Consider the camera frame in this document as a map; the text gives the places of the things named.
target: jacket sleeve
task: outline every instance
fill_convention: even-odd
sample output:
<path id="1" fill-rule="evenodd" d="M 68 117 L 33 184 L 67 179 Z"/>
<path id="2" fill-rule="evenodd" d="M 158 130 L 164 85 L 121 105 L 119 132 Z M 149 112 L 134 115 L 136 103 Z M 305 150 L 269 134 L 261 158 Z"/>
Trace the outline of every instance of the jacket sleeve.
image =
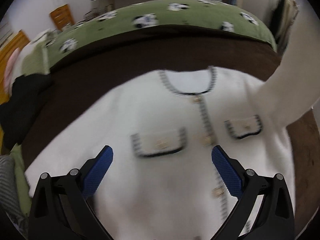
<path id="1" fill-rule="evenodd" d="M 287 50 L 274 74 L 255 94 L 264 114 L 280 127 L 299 119 L 320 97 L 320 20 L 305 0 Z"/>
<path id="2" fill-rule="evenodd" d="M 99 152 L 92 149 L 113 123 L 121 91 L 121 87 L 117 87 L 105 94 L 54 138 L 31 163 L 25 172 L 31 197 L 43 172 L 51 177 L 66 175 L 97 156 Z"/>

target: metal screw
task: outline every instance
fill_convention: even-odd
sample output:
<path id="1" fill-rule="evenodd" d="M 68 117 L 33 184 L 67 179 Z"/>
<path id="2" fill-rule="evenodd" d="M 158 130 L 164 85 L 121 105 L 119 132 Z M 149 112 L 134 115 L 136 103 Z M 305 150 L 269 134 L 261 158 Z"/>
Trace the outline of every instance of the metal screw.
<path id="1" fill-rule="evenodd" d="M 281 174 L 277 174 L 277 179 L 279 179 L 279 180 L 283 180 L 283 176 L 281 175 Z"/>
<path id="2" fill-rule="evenodd" d="M 73 170 L 70 171 L 70 175 L 71 175 L 71 176 L 75 176 L 75 175 L 78 174 L 78 172 L 79 172 L 78 169 L 73 169 Z"/>
<path id="3" fill-rule="evenodd" d="M 48 177 L 48 173 L 46 173 L 46 172 L 42 173 L 40 176 L 41 179 L 46 179 L 47 177 Z"/>
<path id="4" fill-rule="evenodd" d="M 247 170 L 247 174 L 248 174 L 249 176 L 253 176 L 253 175 L 254 175 L 254 171 L 251 170 L 251 169 L 248 169 L 248 170 Z"/>

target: black cloth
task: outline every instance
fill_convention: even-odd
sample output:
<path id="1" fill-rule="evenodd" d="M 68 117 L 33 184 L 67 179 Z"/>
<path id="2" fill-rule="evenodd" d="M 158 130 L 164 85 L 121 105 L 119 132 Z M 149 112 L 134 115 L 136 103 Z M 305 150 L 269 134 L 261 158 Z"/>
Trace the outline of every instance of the black cloth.
<path id="1" fill-rule="evenodd" d="M 48 100 L 46 90 L 51 85 L 50 75 L 32 74 L 15 80 L 10 100 L 0 105 L 0 124 L 4 131 L 5 148 L 11 150 L 16 143 L 22 143 Z"/>
<path id="2" fill-rule="evenodd" d="M 281 19 L 282 19 L 282 13 L 284 9 L 284 2 L 285 0 L 281 0 L 278 4 L 278 7 L 273 12 L 271 23 L 270 23 L 270 31 L 273 34 L 273 36 L 276 36 L 276 33 L 280 27 Z"/>

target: green blanket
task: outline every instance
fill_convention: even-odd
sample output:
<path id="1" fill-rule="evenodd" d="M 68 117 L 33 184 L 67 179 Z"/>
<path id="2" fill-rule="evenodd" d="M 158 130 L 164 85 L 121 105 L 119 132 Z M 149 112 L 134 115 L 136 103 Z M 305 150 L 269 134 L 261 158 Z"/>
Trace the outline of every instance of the green blanket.
<path id="1" fill-rule="evenodd" d="M 209 0 L 155 0 L 117 9 L 89 22 L 72 26 L 54 40 L 47 40 L 37 46 L 30 56 L 34 56 L 38 63 L 35 64 L 30 57 L 26 58 L 22 72 L 30 74 L 30 69 L 36 69 L 37 73 L 41 73 L 39 65 L 51 68 L 75 49 L 91 42 L 157 25 L 223 29 L 267 42 L 276 51 L 270 30 L 254 15 L 236 6 Z"/>
<path id="2" fill-rule="evenodd" d="M 31 198 L 29 197 L 29 185 L 26 176 L 24 175 L 24 162 L 21 154 L 21 145 L 15 145 L 10 156 L 14 159 L 14 174 L 17 184 L 17 192 L 22 214 L 26 217 L 29 216 L 31 209 Z"/>

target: pillow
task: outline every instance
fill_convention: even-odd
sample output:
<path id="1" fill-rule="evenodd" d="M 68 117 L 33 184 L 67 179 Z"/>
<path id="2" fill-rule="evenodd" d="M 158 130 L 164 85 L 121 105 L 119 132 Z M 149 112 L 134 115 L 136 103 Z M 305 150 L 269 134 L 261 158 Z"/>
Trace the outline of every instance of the pillow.
<path id="1" fill-rule="evenodd" d="M 30 43 L 36 43 L 41 38 L 44 38 L 44 39 L 41 39 L 42 41 L 44 41 L 47 38 L 47 35 L 49 35 L 52 32 L 53 32 L 53 29 L 50 29 L 50 28 L 43 32 L 40 32 L 32 41 L 30 41 Z"/>
<path id="2" fill-rule="evenodd" d="M 20 54 L 20 49 L 19 48 L 15 49 L 15 51 L 11 54 L 4 71 L 4 92 L 6 94 L 9 94 L 11 76 L 13 73 L 12 70 L 13 70 L 14 64 L 17 61 L 19 54 Z"/>

